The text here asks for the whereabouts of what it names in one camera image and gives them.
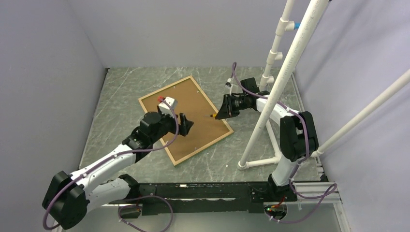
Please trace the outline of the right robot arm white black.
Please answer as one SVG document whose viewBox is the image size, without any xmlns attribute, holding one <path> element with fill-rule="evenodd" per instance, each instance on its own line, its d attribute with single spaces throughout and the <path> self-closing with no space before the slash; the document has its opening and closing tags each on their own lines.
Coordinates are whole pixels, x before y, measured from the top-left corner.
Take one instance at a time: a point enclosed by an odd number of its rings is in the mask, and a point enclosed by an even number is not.
<svg viewBox="0 0 410 232">
<path fill-rule="evenodd" d="M 245 109 L 262 112 L 267 104 L 269 92 L 261 91 L 253 77 L 240 81 L 242 93 L 232 92 L 237 86 L 233 78 L 229 78 L 225 85 L 230 92 L 224 94 L 221 108 L 212 115 L 216 120 L 236 117 Z M 245 167 L 277 164 L 271 174 L 273 183 L 266 188 L 268 198 L 277 201 L 284 196 L 284 186 L 293 179 L 300 161 L 318 148 L 318 141 L 312 115 L 307 111 L 295 111 L 278 102 L 270 114 L 270 120 L 279 125 L 279 141 L 276 140 L 270 121 L 265 125 L 274 147 L 274 157 L 247 162 Z"/>
</svg>

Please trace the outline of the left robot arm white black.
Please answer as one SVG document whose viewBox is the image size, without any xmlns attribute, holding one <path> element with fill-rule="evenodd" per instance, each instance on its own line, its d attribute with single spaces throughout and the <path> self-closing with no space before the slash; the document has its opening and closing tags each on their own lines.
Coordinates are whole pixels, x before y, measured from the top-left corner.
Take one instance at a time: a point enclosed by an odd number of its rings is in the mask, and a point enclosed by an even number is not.
<svg viewBox="0 0 410 232">
<path fill-rule="evenodd" d="M 112 201 L 132 203 L 138 199 L 139 183 L 127 174 L 108 182 L 116 172 L 155 151 L 153 145 L 168 133 L 187 136 L 194 125 L 183 113 L 148 112 L 121 144 L 89 166 L 67 174 L 60 171 L 49 184 L 42 202 L 46 210 L 43 228 L 70 229 L 93 209 Z"/>
</svg>

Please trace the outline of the orange handled screwdriver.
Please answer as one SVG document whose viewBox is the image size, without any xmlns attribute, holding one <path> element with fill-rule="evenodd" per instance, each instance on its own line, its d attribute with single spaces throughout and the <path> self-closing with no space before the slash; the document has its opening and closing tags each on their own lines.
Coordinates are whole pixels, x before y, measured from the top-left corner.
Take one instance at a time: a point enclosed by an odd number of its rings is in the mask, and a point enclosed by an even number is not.
<svg viewBox="0 0 410 232">
<path fill-rule="evenodd" d="M 209 115 L 205 115 L 204 117 L 211 117 L 211 118 L 216 118 L 217 114 L 209 114 Z"/>
</svg>

